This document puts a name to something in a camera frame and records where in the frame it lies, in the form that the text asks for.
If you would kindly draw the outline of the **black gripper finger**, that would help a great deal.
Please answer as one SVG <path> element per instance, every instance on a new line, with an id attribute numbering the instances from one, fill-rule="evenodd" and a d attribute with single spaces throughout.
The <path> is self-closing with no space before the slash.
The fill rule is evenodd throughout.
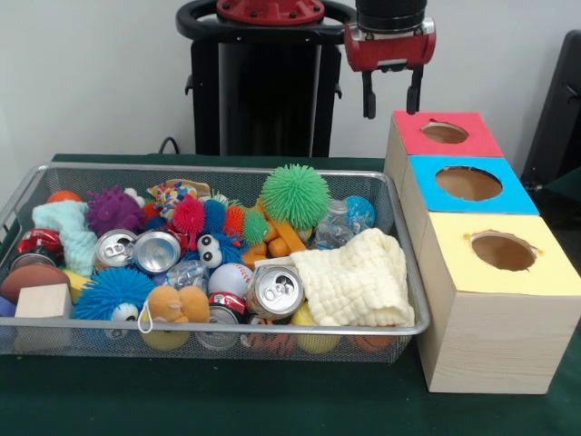
<path id="1" fill-rule="evenodd" d="M 415 67 L 412 70 L 411 83 L 407 92 L 406 111 L 408 114 L 415 114 L 419 111 L 421 83 L 422 68 Z"/>
<path id="2" fill-rule="evenodd" d="M 374 119 L 376 117 L 376 95 L 372 88 L 372 72 L 365 71 L 362 76 L 363 117 Z"/>

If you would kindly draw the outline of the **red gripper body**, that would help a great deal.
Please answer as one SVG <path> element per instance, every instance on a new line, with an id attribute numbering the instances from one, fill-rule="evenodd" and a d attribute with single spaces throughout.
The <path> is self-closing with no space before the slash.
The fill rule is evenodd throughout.
<path id="1" fill-rule="evenodd" d="M 356 24 L 345 25 L 344 45 L 354 72 L 413 69 L 430 62 L 437 41 L 435 22 L 425 18 L 421 25 L 403 33 L 365 32 Z"/>

